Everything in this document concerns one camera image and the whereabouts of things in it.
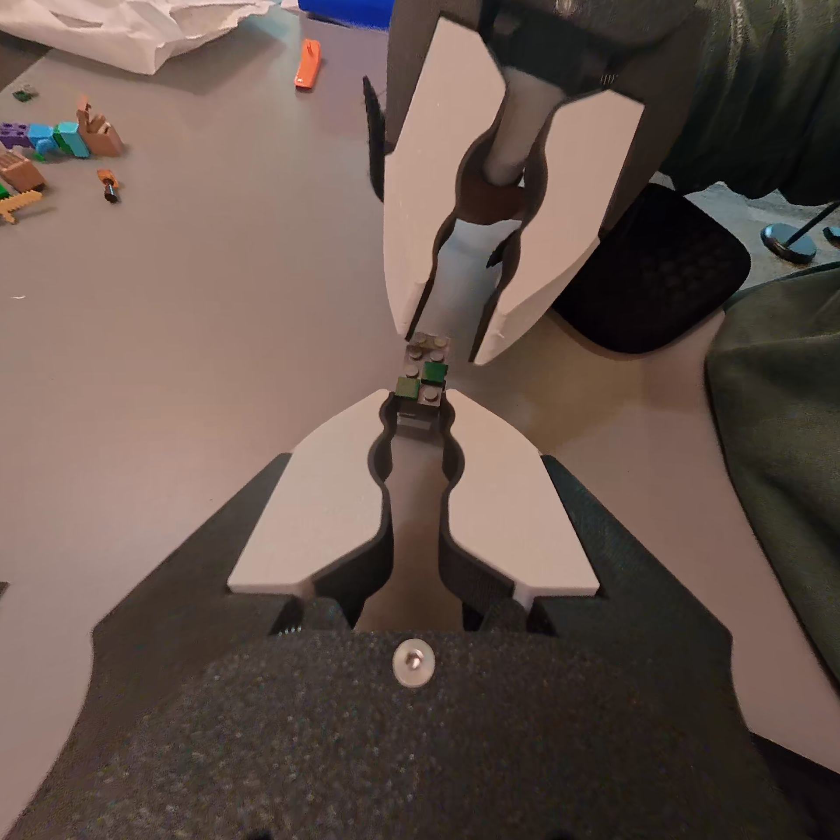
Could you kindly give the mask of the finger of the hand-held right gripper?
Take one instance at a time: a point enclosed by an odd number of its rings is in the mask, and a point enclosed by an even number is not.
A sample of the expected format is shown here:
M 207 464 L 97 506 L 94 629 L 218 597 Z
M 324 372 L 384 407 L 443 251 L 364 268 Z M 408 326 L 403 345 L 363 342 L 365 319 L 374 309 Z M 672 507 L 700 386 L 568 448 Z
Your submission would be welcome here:
M 473 364 L 486 365 L 519 341 L 592 256 L 644 110 L 616 91 L 554 110 L 526 170 L 528 211 L 505 247 Z
M 396 333 L 409 340 L 455 220 L 465 159 L 494 127 L 506 84 L 481 36 L 440 17 L 394 151 L 385 158 L 383 268 Z

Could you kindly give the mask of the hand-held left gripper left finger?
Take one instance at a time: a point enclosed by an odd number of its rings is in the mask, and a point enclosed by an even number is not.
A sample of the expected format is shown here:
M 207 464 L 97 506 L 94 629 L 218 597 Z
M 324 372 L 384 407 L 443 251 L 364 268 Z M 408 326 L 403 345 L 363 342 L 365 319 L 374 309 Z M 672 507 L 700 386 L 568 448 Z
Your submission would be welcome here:
M 392 394 L 380 389 L 334 415 L 290 453 L 280 478 L 227 578 L 236 594 L 351 596 L 383 586 L 350 564 L 384 547 L 391 523 Z

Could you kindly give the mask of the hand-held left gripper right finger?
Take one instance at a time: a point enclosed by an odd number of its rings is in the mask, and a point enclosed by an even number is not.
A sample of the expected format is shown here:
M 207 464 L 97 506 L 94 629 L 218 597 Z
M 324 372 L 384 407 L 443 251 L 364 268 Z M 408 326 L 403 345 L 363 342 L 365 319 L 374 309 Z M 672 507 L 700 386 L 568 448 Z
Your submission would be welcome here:
M 515 602 L 595 595 L 600 583 L 540 452 L 467 395 L 446 396 L 456 468 L 445 507 L 455 548 L 500 576 Z

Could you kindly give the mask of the black quilted wrist rest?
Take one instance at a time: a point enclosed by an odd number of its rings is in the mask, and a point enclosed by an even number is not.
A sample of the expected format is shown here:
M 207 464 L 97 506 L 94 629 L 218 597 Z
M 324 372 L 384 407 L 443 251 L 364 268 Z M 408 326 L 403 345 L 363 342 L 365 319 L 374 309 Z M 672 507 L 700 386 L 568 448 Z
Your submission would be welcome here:
M 684 196 L 649 183 L 552 310 L 605 350 L 645 354 L 718 310 L 750 270 L 734 234 Z

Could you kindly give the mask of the orange brick separator tool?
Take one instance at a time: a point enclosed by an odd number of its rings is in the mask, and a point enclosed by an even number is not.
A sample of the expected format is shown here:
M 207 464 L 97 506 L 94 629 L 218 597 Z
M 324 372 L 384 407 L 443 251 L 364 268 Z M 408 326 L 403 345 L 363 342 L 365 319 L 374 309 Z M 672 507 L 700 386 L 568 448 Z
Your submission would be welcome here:
M 301 56 L 294 80 L 297 91 L 311 91 L 319 78 L 322 66 L 322 47 L 316 39 L 305 38 L 301 42 Z

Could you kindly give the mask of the blue plastic bin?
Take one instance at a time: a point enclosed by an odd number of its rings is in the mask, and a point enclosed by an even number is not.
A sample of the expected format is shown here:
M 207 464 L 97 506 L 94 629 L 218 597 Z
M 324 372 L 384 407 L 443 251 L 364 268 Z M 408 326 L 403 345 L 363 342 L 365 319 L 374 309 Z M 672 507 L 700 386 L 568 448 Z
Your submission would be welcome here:
M 394 1 L 297 1 L 299 9 L 310 17 L 334 24 L 387 30 Z

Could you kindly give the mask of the black stand base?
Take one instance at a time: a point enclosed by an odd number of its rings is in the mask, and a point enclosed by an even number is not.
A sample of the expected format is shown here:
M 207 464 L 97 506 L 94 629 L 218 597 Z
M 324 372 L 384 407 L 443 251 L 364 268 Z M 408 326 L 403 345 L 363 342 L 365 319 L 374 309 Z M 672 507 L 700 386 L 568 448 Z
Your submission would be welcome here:
M 838 212 L 838 208 L 839 202 L 831 203 L 799 227 L 784 223 L 768 225 L 760 232 L 762 244 L 788 264 L 809 266 L 816 258 L 816 243 L 811 236 L 815 228 L 820 228 L 828 244 L 838 248 L 838 226 L 825 224 L 830 216 Z

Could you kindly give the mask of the white crumpled bag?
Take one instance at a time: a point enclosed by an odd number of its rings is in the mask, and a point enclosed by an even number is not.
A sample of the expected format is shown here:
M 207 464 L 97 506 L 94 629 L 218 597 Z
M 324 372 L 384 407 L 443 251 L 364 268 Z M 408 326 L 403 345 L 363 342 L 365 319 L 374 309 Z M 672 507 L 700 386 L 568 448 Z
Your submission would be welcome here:
M 4 33 L 145 76 L 219 39 L 271 1 L 2 1 Z

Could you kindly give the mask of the pile of colourful brick figures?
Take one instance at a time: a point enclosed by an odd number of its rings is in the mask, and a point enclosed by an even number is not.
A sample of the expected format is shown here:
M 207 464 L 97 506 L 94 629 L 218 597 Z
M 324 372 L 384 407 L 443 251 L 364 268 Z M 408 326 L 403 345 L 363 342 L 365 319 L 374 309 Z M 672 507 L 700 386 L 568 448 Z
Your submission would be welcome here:
M 17 213 L 41 202 L 49 191 L 43 165 L 101 161 L 123 156 L 127 146 L 113 123 L 80 96 L 76 116 L 56 123 L 1 122 L 1 218 L 15 225 Z

